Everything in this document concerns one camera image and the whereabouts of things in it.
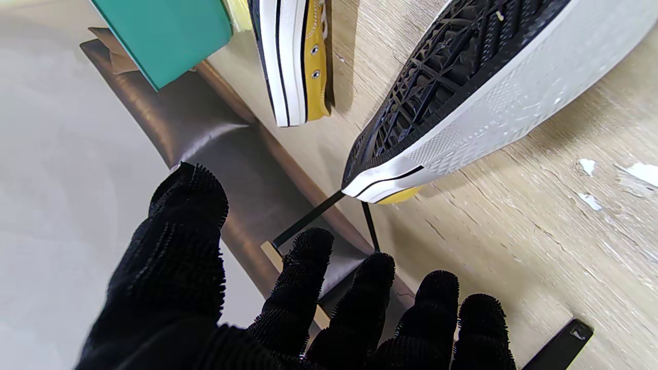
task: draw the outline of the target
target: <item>teal shoe box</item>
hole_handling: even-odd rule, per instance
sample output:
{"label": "teal shoe box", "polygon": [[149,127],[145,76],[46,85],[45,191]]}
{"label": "teal shoe box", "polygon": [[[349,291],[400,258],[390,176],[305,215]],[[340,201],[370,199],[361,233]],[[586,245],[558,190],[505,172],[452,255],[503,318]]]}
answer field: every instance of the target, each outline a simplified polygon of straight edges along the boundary
{"label": "teal shoe box", "polygon": [[91,0],[156,90],[231,38],[222,0]]}

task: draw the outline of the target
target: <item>glove finger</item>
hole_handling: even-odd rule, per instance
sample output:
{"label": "glove finger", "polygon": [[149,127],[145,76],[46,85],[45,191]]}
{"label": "glove finger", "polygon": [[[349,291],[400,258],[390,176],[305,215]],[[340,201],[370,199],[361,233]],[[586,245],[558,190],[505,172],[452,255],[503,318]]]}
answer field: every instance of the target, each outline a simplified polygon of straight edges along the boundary
{"label": "glove finger", "polygon": [[362,369],[382,335],[395,262],[375,253],[357,271],[352,287],[338,302],[327,329],[307,352],[307,359],[326,369]]}
{"label": "glove finger", "polygon": [[453,369],[516,369],[505,313],[497,299],[486,294],[468,297],[461,305],[459,324]]}
{"label": "glove finger", "polygon": [[423,279],[414,306],[400,319],[395,338],[381,345],[373,369],[447,369],[457,327],[459,281],[447,271]]}
{"label": "glove finger", "polygon": [[300,356],[329,264],[334,237],[310,228],[297,236],[283,258],[284,268],[261,314],[247,329],[263,346],[287,356]]}

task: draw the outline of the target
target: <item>yellow canvas upper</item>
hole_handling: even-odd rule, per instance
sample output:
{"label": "yellow canvas upper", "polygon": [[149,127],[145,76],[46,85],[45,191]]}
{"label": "yellow canvas upper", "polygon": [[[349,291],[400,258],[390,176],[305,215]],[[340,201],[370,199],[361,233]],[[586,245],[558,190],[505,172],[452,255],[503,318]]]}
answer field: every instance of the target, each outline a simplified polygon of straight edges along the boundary
{"label": "yellow canvas upper", "polygon": [[325,93],[327,85],[327,58],[324,39],[326,29],[326,4],[324,0],[308,0],[304,43],[304,73],[306,81],[307,121],[329,115]]}

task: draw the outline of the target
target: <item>black metal rod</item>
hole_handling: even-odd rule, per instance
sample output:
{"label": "black metal rod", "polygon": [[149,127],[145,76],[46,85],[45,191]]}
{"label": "black metal rod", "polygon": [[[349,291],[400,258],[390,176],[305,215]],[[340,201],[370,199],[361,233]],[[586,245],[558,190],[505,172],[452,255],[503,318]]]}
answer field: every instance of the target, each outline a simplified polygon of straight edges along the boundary
{"label": "black metal rod", "polygon": [[594,330],[578,319],[573,319],[558,332],[523,370],[566,370],[576,359]]}
{"label": "black metal rod", "polygon": [[374,223],[372,221],[372,213],[370,213],[370,206],[368,203],[362,201],[361,205],[363,206],[363,214],[366,217],[366,223],[368,224],[368,231],[370,231],[370,239],[372,239],[372,246],[374,247],[374,251],[378,252],[379,250],[379,242],[377,241],[377,233],[374,231]]}
{"label": "black metal rod", "polygon": [[308,226],[315,219],[320,217],[327,209],[336,204],[337,201],[341,200],[345,196],[341,190],[338,190],[333,196],[330,196],[322,202],[320,205],[315,207],[308,212],[304,217],[300,218],[296,223],[290,226],[286,231],[282,232],[279,236],[274,238],[272,245],[278,250],[283,243],[287,242],[290,238],[295,236],[301,229]]}

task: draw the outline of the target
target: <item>yellow sneaker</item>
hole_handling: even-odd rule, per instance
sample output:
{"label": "yellow sneaker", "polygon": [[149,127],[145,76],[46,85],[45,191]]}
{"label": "yellow sneaker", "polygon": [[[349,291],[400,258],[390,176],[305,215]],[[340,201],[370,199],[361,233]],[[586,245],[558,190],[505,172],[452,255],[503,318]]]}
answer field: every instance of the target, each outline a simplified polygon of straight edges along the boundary
{"label": "yellow sneaker", "polygon": [[324,0],[249,0],[249,10],[277,126],[328,116]]}

